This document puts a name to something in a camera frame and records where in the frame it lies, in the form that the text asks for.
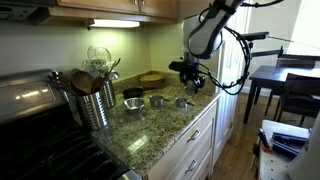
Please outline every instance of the cabinet handle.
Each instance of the cabinet handle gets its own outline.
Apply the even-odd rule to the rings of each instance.
[[[196,132],[194,132],[194,134],[188,139],[187,142],[191,141],[191,140],[196,140],[200,135],[200,131],[199,129],[196,130]]]
[[[185,174],[189,171],[193,171],[194,168],[197,166],[197,161],[196,160],[192,160],[192,163],[190,164],[189,168],[186,170]]]

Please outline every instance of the wooden cabinet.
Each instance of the wooden cabinet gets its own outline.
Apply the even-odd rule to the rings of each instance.
[[[59,6],[176,18],[177,0],[57,0]]]
[[[199,179],[210,176],[216,103],[180,138],[144,179]]]

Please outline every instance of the upper cabinet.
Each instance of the upper cabinet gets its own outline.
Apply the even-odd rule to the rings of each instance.
[[[177,0],[57,0],[59,6],[176,18]]]

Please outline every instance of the small bowl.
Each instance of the small bowl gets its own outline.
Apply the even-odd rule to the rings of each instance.
[[[142,88],[130,88],[122,92],[125,99],[141,97],[143,94]]]
[[[126,99],[121,107],[130,114],[138,114],[142,112],[144,108],[144,101],[141,98]]]

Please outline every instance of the stainless steel canister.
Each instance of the stainless steel canister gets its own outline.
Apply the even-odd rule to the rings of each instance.
[[[112,80],[106,78],[102,86],[103,101],[106,108],[111,108],[116,105],[116,97],[114,95]]]
[[[77,96],[77,108],[84,127],[98,130],[108,124],[105,105],[100,92],[87,96]]]

